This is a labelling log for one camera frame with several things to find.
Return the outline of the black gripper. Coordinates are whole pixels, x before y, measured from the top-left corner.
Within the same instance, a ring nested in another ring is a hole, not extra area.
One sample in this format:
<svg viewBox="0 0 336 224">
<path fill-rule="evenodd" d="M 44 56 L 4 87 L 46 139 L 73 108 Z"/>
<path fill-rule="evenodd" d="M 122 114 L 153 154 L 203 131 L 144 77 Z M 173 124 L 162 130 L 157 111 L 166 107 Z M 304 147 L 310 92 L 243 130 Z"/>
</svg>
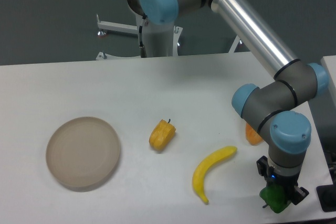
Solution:
<svg viewBox="0 0 336 224">
<path fill-rule="evenodd" d="M 256 162 L 258 174 L 266 181 L 266 186 L 278 185 L 283 188 L 285 194 L 289 194 L 289 200 L 297 205 L 301 203 L 308 195 L 309 192 L 303 188 L 298 187 L 298 178 L 300 173 L 291 175 L 283 175 L 274 167 L 268 165 L 268 158 L 262 156 Z"/>
</svg>

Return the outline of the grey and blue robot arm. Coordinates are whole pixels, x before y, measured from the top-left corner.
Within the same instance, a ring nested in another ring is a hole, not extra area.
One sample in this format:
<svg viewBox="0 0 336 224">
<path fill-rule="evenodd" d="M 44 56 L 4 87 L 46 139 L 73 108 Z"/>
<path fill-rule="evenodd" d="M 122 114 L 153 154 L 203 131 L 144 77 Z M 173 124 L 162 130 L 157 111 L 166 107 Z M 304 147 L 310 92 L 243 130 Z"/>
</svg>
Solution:
<svg viewBox="0 0 336 224">
<path fill-rule="evenodd" d="M 232 106 L 269 146 L 268 156 L 257 161 L 266 187 L 260 192 L 266 205 L 297 205 L 308 196 L 298 178 L 311 140 L 311 124 L 294 111 L 329 84 L 325 69 L 305 64 L 276 36 L 246 0 L 128 0 L 140 16 L 137 23 L 141 57 L 172 56 L 175 20 L 209 6 L 221 15 L 236 35 L 273 77 L 270 85 L 240 87 Z"/>
</svg>

